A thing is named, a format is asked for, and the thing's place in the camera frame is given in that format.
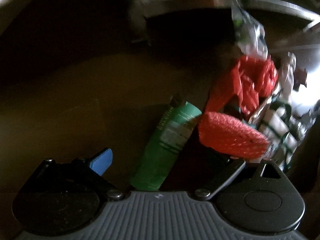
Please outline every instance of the metal screw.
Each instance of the metal screw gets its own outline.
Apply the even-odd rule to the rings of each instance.
[[[195,191],[195,195],[197,197],[209,197],[210,193],[210,190],[204,188],[200,188]]]
[[[112,199],[119,199],[123,196],[122,192],[116,188],[108,190],[107,195]]]

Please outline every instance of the gray ribbed surface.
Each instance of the gray ribbed surface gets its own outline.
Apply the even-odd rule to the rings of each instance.
[[[22,232],[17,240],[303,240],[292,231],[278,236],[241,232],[219,217],[212,204],[191,199],[186,192],[132,192],[108,203],[89,226],[57,237]]]

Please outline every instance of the red plastic bag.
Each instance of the red plastic bag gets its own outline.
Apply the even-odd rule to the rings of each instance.
[[[278,72],[271,59],[263,61],[242,56],[212,87],[205,111],[218,112],[236,95],[242,113],[249,119],[259,106],[259,97],[271,95],[277,78]]]
[[[232,116],[217,113],[233,96],[248,119],[259,106],[259,97],[269,96],[278,78],[272,60],[241,57],[230,72],[212,87],[199,124],[199,139],[218,152],[247,159],[262,156],[268,147],[267,138]]]

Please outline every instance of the red mesh bag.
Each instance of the red mesh bag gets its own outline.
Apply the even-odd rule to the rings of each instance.
[[[247,159],[264,154],[267,138],[232,116],[217,113],[233,96],[246,118],[259,106],[259,96],[269,96],[278,78],[272,60],[241,57],[233,69],[212,87],[199,124],[200,142],[218,152]]]

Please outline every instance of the green tube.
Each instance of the green tube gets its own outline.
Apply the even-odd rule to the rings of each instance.
[[[156,191],[164,182],[189,139],[201,111],[174,97],[148,142],[130,183],[137,190]]]

